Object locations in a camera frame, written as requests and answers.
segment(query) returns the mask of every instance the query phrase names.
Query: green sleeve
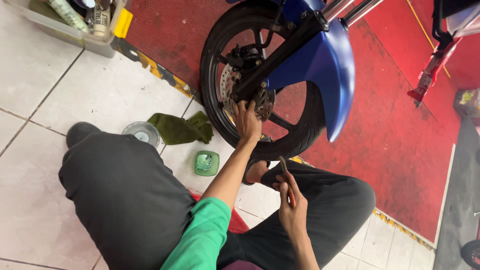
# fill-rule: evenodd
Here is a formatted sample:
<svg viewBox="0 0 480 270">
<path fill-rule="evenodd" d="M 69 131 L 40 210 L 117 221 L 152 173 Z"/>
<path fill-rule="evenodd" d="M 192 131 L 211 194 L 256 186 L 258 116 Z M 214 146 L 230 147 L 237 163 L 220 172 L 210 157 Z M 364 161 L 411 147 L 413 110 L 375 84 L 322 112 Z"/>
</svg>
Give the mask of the green sleeve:
<svg viewBox="0 0 480 270">
<path fill-rule="evenodd" d="M 227 240 L 231 210 L 220 199 L 200 200 L 191 210 L 190 225 L 161 270 L 216 269 L 216 259 Z"/>
</svg>

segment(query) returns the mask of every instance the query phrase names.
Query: brake disc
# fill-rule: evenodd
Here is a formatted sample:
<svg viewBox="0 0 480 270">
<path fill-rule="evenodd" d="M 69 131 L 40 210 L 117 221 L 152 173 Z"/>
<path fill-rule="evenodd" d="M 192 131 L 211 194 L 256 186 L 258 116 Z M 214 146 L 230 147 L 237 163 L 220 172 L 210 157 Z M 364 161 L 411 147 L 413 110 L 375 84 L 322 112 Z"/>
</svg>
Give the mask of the brake disc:
<svg viewBox="0 0 480 270">
<path fill-rule="evenodd" d="M 220 77 L 220 99 L 223 103 L 223 108 L 230 115 L 233 115 L 233 104 L 235 103 L 231 97 L 233 85 L 240 78 L 240 73 L 232 71 L 232 67 L 229 64 L 225 65 Z M 260 88 L 253 96 L 253 100 L 255 100 L 255 112 L 260 116 L 260 120 L 265 122 L 273 113 L 275 91 L 268 91 L 264 88 Z"/>
</svg>

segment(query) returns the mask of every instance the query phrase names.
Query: green towel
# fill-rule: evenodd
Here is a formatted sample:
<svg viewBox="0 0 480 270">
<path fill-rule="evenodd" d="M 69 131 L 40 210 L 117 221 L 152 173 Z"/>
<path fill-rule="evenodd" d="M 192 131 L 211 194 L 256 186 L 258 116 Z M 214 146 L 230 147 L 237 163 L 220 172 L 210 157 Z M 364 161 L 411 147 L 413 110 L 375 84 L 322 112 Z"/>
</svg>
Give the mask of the green towel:
<svg viewBox="0 0 480 270">
<path fill-rule="evenodd" d="M 213 136 L 212 125 L 207 123 L 208 117 L 202 111 L 197 112 L 189 120 L 156 113 L 147 122 L 157 128 L 167 145 L 186 144 L 195 140 L 208 144 Z"/>
</svg>

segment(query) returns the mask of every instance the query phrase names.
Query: black pants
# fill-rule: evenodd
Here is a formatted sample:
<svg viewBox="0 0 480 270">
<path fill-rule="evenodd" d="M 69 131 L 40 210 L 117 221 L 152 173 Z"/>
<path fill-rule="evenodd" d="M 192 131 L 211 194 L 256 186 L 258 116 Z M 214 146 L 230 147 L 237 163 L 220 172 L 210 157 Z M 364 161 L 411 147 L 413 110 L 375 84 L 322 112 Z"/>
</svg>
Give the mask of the black pants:
<svg viewBox="0 0 480 270">
<path fill-rule="evenodd" d="M 307 231 L 322 268 L 370 216 L 375 195 L 359 179 L 292 161 L 287 167 L 308 199 Z M 262 177 L 262 184 L 272 187 L 277 174 L 279 165 Z M 157 151 L 132 135 L 89 135 L 65 154 L 59 177 L 112 270 L 160 269 L 196 203 Z M 217 267 L 238 259 L 265 270 L 294 268 L 294 251 L 278 211 L 244 234 L 228 232 Z"/>
</svg>

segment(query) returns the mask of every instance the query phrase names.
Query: blue front fender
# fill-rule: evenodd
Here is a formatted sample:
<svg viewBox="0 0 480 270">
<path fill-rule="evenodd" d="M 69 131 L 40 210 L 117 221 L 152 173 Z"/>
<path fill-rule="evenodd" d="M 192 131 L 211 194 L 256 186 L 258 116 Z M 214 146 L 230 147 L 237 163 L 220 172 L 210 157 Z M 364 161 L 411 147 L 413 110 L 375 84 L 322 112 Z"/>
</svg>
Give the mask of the blue front fender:
<svg viewBox="0 0 480 270">
<path fill-rule="evenodd" d="M 301 23 L 299 19 L 302 11 L 321 10 L 324 5 L 318 0 L 290 0 L 285 4 L 284 15 L 289 21 Z M 347 121 L 355 92 L 353 51 L 348 33 L 340 21 L 334 19 L 328 32 L 318 33 L 276 68 L 267 77 L 267 81 L 267 90 L 303 81 L 314 82 L 322 94 L 328 140 L 335 141 Z"/>
</svg>

